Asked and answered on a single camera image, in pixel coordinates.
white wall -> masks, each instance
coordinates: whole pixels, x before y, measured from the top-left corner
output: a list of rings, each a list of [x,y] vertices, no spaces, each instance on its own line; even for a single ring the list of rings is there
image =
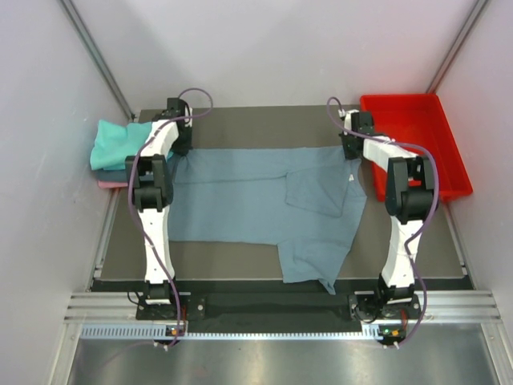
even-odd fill
[[[134,110],[190,86],[222,107],[424,92],[473,3],[75,0]]]
[[[494,0],[438,92],[474,194],[451,206],[482,288],[513,340],[513,2]]]
[[[0,3],[0,383],[42,383],[107,203],[99,118],[126,120],[55,0]]]

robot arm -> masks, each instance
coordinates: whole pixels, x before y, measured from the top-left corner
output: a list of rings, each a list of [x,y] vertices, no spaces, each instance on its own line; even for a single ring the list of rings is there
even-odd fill
[[[393,144],[391,138],[374,133],[369,112],[357,110],[341,114],[347,130],[372,136],[376,140],[341,134],[347,159],[359,156],[373,161],[387,172],[386,210],[392,221],[386,264],[378,279],[373,306],[383,309],[394,304],[408,305],[414,296],[415,277],[411,261],[417,257],[420,236],[405,242],[420,230],[434,199],[434,174],[429,160]],[[417,185],[410,186],[416,180]]]
[[[168,99],[168,108],[156,116],[151,123],[151,132],[146,141],[150,144],[141,152],[133,187],[133,204],[137,208],[144,232],[151,238],[160,259],[171,278],[175,277],[169,254],[168,216],[173,199],[172,176],[169,175],[167,156],[174,144],[186,137],[190,142],[192,119],[165,124],[178,116],[190,116],[191,108],[181,99]],[[134,164],[134,156],[126,159],[127,177]],[[144,293],[149,305],[171,303],[168,276],[155,258],[151,245],[145,240],[146,274]]]

folded cloth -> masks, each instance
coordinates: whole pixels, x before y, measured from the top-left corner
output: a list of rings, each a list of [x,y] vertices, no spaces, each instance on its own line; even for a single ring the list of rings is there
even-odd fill
[[[334,294],[366,202],[359,164],[341,147],[192,150],[176,171],[169,238],[277,245],[284,282]]]
[[[129,123],[124,127],[100,120],[91,151],[91,169],[124,170],[125,158],[139,151],[150,132],[151,122]]]
[[[127,182],[102,182],[98,181],[98,187],[100,188],[125,188],[128,186]]]
[[[174,155],[173,157],[168,158],[167,166],[168,172],[174,176],[174,172],[176,170],[176,165],[180,161],[181,156]],[[95,178],[99,182],[98,186],[100,188],[118,188],[118,187],[126,187],[127,186],[127,172],[125,170],[96,170],[94,171]],[[150,176],[142,176],[141,179],[150,179]]]

red tray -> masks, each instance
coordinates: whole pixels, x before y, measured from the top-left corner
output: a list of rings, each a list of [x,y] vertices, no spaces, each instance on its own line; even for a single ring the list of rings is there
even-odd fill
[[[471,182],[436,95],[364,95],[360,103],[363,111],[372,112],[376,132],[398,142],[419,144],[433,154],[442,201],[472,194]],[[384,201],[386,172],[376,164],[372,171],[378,199]]]

metal floor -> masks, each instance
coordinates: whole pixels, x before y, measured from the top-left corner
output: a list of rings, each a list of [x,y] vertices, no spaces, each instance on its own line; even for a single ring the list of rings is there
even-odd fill
[[[133,342],[81,340],[69,385],[494,385],[480,325],[425,325],[403,349],[374,341],[187,341],[168,353]]]
[[[141,113],[148,121],[156,110]],[[195,120],[195,148],[299,148],[341,145],[338,130],[324,106],[216,108]],[[363,162],[359,180],[367,192],[360,227],[340,272],[340,278],[376,278],[390,240],[390,217],[375,197],[370,163]],[[281,279],[277,247],[216,242],[171,243],[179,279]],[[463,276],[444,210],[440,208],[423,234],[418,267],[426,278]],[[102,280],[141,280],[145,260],[143,238],[127,210],[126,190],[119,204],[101,273]]]

